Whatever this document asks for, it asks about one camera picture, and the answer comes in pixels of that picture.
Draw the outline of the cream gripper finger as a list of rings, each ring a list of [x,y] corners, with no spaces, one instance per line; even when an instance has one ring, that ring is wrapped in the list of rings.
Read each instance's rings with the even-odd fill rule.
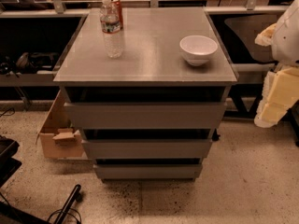
[[[276,29],[276,24],[273,23],[259,33],[255,38],[255,43],[260,46],[270,46],[272,42],[272,36]]]

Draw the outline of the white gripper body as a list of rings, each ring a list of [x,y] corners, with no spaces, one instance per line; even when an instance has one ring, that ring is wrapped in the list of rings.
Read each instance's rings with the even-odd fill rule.
[[[277,125],[299,100],[299,67],[284,65],[277,72],[268,72],[262,96],[254,123],[261,128],[270,128]]]

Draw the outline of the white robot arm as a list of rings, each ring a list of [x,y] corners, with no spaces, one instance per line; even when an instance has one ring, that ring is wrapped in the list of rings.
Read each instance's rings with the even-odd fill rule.
[[[270,128],[299,100],[299,0],[294,0],[276,23],[258,34],[255,43],[271,46],[278,62],[264,78],[262,100],[254,118],[256,126]]]

